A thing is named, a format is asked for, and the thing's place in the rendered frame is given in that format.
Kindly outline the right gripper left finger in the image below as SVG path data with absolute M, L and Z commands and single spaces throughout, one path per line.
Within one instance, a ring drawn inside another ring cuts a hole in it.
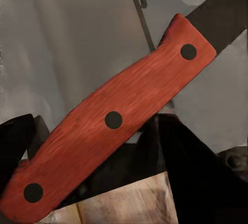
M 32 114 L 0 125 L 0 197 L 35 135 Z

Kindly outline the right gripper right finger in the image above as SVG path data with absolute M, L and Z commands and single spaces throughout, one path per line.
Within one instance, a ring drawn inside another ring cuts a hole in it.
M 181 121 L 159 136 L 179 224 L 248 224 L 248 185 Z

